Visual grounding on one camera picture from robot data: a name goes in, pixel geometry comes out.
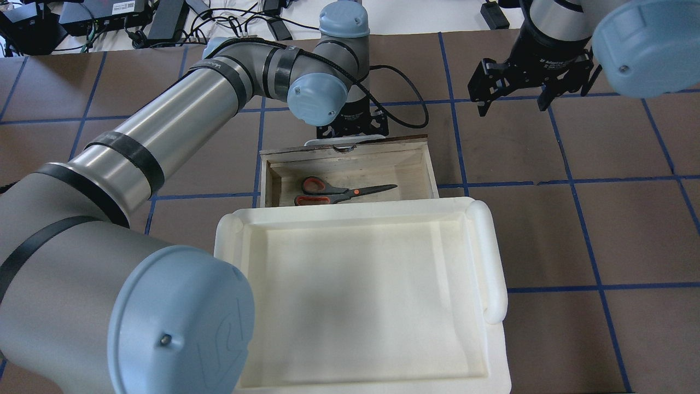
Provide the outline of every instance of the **barcode sticker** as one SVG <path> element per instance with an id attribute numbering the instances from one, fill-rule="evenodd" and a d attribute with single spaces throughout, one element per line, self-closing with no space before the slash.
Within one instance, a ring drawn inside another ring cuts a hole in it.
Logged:
<path id="1" fill-rule="evenodd" d="M 114 3 L 112 6 L 112 15 L 132 13 L 136 8 L 135 1 L 123 1 L 121 3 Z"/>

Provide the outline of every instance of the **white plastic tray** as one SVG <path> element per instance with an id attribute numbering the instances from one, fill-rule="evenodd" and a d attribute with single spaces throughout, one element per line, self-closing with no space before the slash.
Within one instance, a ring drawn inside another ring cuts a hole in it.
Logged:
<path id="1" fill-rule="evenodd" d="M 488 207 L 441 198 L 226 215 L 255 331 L 235 393 L 510 392 Z"/>

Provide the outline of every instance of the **scissors handle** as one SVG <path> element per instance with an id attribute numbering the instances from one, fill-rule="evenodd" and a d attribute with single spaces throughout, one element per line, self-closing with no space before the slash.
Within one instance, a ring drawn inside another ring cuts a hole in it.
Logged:
<path id="1" fill-rule="evenodd" d="M 327 196 L 329 194 L 341 194 L 348 191 L 348 189 L 344 187 L 331 186 L 323 179 L 313 176 L 304 178 L 302 190 L 305 194 L 310 196 Z"/>
<path id="2" fill-rule="evenodd" d="M 329 205 L 348 201 L 350 196 L 346 194 L 329 194 L 327 196 L 309 196 L 302 194 L 294 198 L 294 205 L 300 207 L 303 205 Z"/>

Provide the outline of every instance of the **white surface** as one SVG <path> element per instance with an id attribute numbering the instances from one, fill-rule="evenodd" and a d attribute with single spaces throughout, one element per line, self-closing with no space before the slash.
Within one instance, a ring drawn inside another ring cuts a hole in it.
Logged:
<path id="1" fill-rule="evenodd" d="M 319 25 L 319 13 L 331 0 L 298 0 L 292 3 L 290 8 L 282 11 L 282 17 L 304 25 Z M 229 7 L 248 9 L 254 0 L 211 0 L 211 7 Z M 455 32 L 470 30 L 488 30 L 489 26 L 481 16 L 480 8 L 483 0 L 364 0 L 370 17 L 370 30 L 372 34 L 420 34 L 435 32 Z M 61 6 L 51 8 L 60 13 Z M 522 12 L 519 9 L 503 10 L 510 21 L 511 28 L 520 28 L 523 22 Z M 190 31 L 191 22 L 195 13 L 190 11 L 185 30 Z M 320 34 L 317 31 L 305 29 L 286 23 L 287 28 L 294 39 L 317 39 Z M 262 20 L 254 20 L 249 25 L 249 32 L 257 34 L 265 39 L 273 39 L 270 29 Z M 233 36 L 230 29 L 222 28 L 213 22 L 205 25 L 202 30 L 208 37 Z M 83 45 L 85 37 L 68 36 L 57 48 L 73 48 Z M 104 34 L 97 42 L 93 50 L 124 50 L 132 49 L 131 40 L 123 30 Z"/>
<path id="2" fill-rule="evenodd" d="M 240 210 L 214 255 L 255 298 L 236 393 L 510 392 L 505 280 L 480 201 Z"/>

